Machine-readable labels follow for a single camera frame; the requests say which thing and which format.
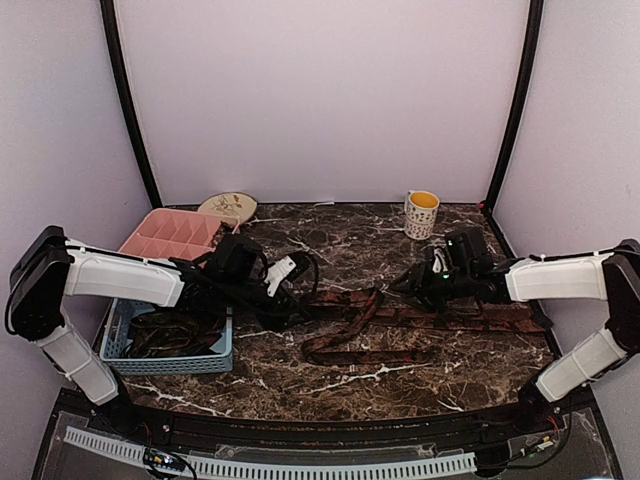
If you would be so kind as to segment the brown red patterned tie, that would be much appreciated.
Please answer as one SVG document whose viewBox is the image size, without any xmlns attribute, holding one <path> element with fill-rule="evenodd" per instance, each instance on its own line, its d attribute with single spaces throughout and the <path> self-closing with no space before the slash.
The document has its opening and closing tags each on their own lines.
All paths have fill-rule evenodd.
<svg viewBox="0 0 640 480">
<path fill-rule="evenodd" d="M 304 360 L 319 366 L 425 364 L 439 353 L 436 347 L 378 351 L 336 349 L 371 325 L 399 331 L 435 329 L 523 334 L 543 333 L 551 328 L 551 321 L 530 306 L 491 305 L 475 300 L 468 306 L 452 306 L 431 313 L 417 305 L 387 307 L 384 302 L 384 294 L 375 288 L 315 294 L 307 305 L 312 317 L 340 322 L 343 327 L 305 340 L 301 345 Z"/>
</svg>

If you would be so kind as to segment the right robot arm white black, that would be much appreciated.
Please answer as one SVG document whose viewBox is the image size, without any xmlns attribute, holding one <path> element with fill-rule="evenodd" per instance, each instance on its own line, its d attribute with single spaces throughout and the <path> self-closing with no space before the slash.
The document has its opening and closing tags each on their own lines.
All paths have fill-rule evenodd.
<svg viewBox="0 0 640 480">
<path fill-rule="evenodd" d="M 553 361 L 521 388 L 510 424 L 534 432 L 549 405 L 592 383 L 639 352 L 639 243 L 624 239 L 604 250 L 535 256 L 495 262 L 486 242 L 471 233 L 428 248 L 391 285 L 427 310 L 442 312 L 453 300 L 473 298 L 495 305 L 550 300 L 604 302 L 608 318 L 570 352 Z"/>
</svg>

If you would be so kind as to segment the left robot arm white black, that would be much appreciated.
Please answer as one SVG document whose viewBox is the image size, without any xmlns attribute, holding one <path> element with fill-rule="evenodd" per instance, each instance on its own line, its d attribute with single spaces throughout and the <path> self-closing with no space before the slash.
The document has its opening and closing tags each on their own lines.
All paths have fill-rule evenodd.
<svg viewBox="0 0 640 480">
<path fill-rule="evenodd" d="M 213 251 L 193 260 L 148 259 L 91 247 L 49 226 L 11 271 L 5 330 L 35 343 L 91 403 L 103 407 L 107 425 L 131 436 L 141 427 L 140 412 L 127 403 L 128 393 L 113 369 L 71 325 L 64 298 L 144 302 L 194 324 L 236 307 L 283 326 L 304 311 L 285 283 L 318 270 L 313 256 L 303 251 L 270 262 L 257 242 L 241 234 L 224 236 Z"/>
</svg>

